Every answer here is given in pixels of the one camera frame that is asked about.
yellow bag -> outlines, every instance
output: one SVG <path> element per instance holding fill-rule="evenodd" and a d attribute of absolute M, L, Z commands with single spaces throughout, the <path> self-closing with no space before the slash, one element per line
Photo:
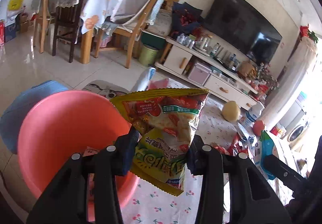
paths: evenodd
<path fill-rule="evenodd" d="M 18 10 L 22 7 L 24 0 L 9 0 L 8 10 Z"/>
<path fill-rule="evenodd" d="M 207 89 L 151 89 L 110 101 L 143 136 L 131 172 L 175 196 L 183 192 L 186 153 Z"/>

screw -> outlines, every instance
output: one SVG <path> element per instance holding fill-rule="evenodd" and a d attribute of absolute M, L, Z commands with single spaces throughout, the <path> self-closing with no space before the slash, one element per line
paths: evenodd
<path fill-rule="evenodd" d="M 108 146 L 108 147 L 106 148 L 106 150 L 107 150 L 107 151 L 109 151 L 109 152 L 113 152 L 113 151 L 115 151 L 115 150 L 116 150 L 116 147 L 115 147 L 114 145 L 110 145 L 110 146 Z"/>
<path fill-rule="evenodd" d="M 211 147 L 209 145 L 203 145 L 202 150 L 203 151 L 211 151 Z"/>
<path fill-rule="evenodd" d="M 71 156 L 71 159 L 72 160 L 77 160 L 77 159 L 79 159 L 80 158 L 80 154 L 79 153 L 74 153 L 72 156 Z"/>
<path fill-rule="evenodd" d="M 239 156 L 241 159 L 243 159 L 243 160 L 245 160 L 245 159 L 247 159 L 247 158 L 248 158 L 247 154 L 246 154 L 246 153 L 244 153 L 244 152 L 238 153 L 238 156 Z"/>

pink plastic bowl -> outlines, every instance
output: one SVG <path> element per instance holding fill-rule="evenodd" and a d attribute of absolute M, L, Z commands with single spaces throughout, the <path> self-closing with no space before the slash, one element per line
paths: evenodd
<path fill-rule="evenodd" d="M 73 153 L 82 153 L 87 146 L 100 150 L 129 129 L 116 108 L 97 94 L 70 90 L 46 97 L 29 111 L 19 132 L 19 165 L 27 186 L 39 198 Z M 124 207 L 138 177 L 129 172 L 116 182 Z M 93 205 L 89 205 L 89 221 L 94 219 Z"/>

barcode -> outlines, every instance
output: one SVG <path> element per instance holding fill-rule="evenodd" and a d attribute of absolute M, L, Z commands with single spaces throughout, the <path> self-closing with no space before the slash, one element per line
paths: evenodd
<path fill-rule="evenodd" d="M 255 156 L 260 155 L 260 148 L 255 149 Z"/>

wooden chair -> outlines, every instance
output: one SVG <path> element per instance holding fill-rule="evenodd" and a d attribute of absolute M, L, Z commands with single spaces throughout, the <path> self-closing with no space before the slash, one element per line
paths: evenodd
<path fill-rule="evenodd" d="M 99 56 L 100 51 L 110 51 L 110 50 L 117 50 L 120 49 L 120 36 L 125 36 L 129 38 L 128 42 L 128 55 L 127 55 L 127 60 L 125 67 L 130 68 L 130 62 L 131 62 L 131 57 L 132 57 L 132 51 L 133 51 L 133 46 L 135 43 L 135 38 L 139 36 L 142 32 L 142 30 L 145 29 L 146 27 L 146 19 L 149 16 L 154 4 L 156 3 L 157 0 L 150 0 L 149 3 L 145 6 L 144 10 L 142 11 L 141 15 L 137 19 L 137 24 L 132 30 L 126 30 L 122 26 L 118 26 L 116 30 L 113 32 L 113 34 L 116 35 L 116 47 L 106 47 L 106 48 L 100 48 L 100 44 L 102 41 L 103 37 L 103 30 L 99 30 L 98 32 L 98 37 L 97 37 L 97 42 L 96 42 L 96 47 L 95 47 L 95 55 L 94 57 L 97 58 Z"/>
<path fill-rule="evenodd" d="M 38 30 L 38 24 L 41 26 L 41 30 L 39 31 L 39 52 L 43 53 L 43 45 L 45 42 L 46 29 L 50 24 L 54 23 L 55 19 L 52 16 L 48 9 L 48 0 L 41 0 L 41 9 L 38 14 L 36 14 L 36 18 L 34 20 L 33 26 L 33 46 L 36 46 L 36 35 Z"/>
<path fill-rule="evenodd" d="M 75 42 L 78 36 L 78 23 L 80 20 L 81 10 L 83 8 L 84 0 L 79 0 L 77 5 L 73 7 L 57 7 L 55 17 L 55 30 L 54 30 L 54 41 L 53 41 L 53 52 L 52 56 L 56 55 L 56 44 L 57 39 L 62 39 L 70 42 L 69 52 L 69 63 L 73 62 Z M 71 31 L 66 32 L 62 35 L 58 35 L 58 27 L 70 28 Z"/>

